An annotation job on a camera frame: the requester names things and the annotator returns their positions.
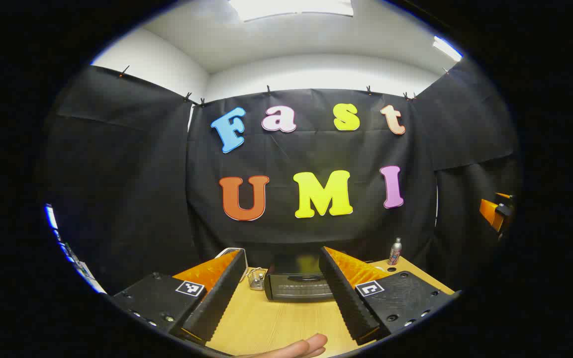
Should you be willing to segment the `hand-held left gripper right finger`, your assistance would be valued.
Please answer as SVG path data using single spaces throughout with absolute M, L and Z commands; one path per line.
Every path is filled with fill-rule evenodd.
M 321 247 L 320 270 L 358 345 L 402 335 L 457 300 L 409 270 L 395 273 Z

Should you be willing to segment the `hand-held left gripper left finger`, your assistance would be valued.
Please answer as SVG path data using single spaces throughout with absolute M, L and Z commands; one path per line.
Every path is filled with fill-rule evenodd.
M 163 334 L 205 345 L 247 269 L 244 249 L 226 249 L 176 275 L 153 272 L 115 294 L 113 302 Z

